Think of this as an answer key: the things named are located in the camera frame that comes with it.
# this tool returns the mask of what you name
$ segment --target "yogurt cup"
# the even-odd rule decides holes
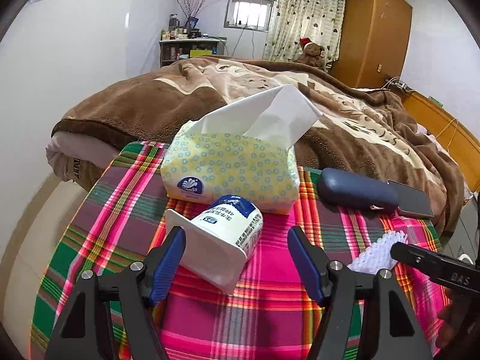
[[[260,210],[245,198],[225,195],[192,220],[168,209],[165,221],[167,234],[174,226],[186,233],[180,264],[232,294],[260,238]]]

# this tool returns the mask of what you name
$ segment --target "brown blanket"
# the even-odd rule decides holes
[[[389,91],[353,90],[303,64],[200,57],[117,82],[69,110],[54,127],[121,150],[135,140],[170,143],[178,129],[235,100],[291,83],[323,116],[296,143],[301,166],[334,167],[425,191],[439,234],[453,231],[463,201],[458,166],[424,135]]]

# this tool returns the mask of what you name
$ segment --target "plaid tablecloth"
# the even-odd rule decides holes
[[[125,147],[68,226],[42,280],[31,330],[31,358],[43,359],[49,338],[82,271],[121,271],[142,260],[165,236],[163,212],[173,208],[192,218],[205,206],[169,199],[160,176],[167,145],[137,142]],[[387,230],[402,230],[409,242],[436,251],[440,244],[429,221],[369,214],[322,204],[319,172],[299,168],[300,199],[290,215],[264,214],[256,250],[233,295],[225,295],[180,267],[166,304],[154,310],[159,335],[175,359],[304,359],[322,316],[300,281],[287,249],[287,231],[300,225],[331,259],[350,263]],[[397,264],[397,279],[429,340],[439,328],[437,312],[447,304],[442,287]],[[130,352],[119,304],[112,303],[119,357]],[[362,303],[355,306],[346,359],[356,356]]]

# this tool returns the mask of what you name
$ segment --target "wooden wardrobe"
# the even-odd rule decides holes
[[[352,88],[381,88],[400,76],[412,7],[404,0],[346,0],[338,61],[329,71]]]

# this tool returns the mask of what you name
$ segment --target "curtain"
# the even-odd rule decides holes
[[[294,61],[300,38],[325,48],[323,62],[338,59],[345,0],[275,0],[265,45],[270,61]]]

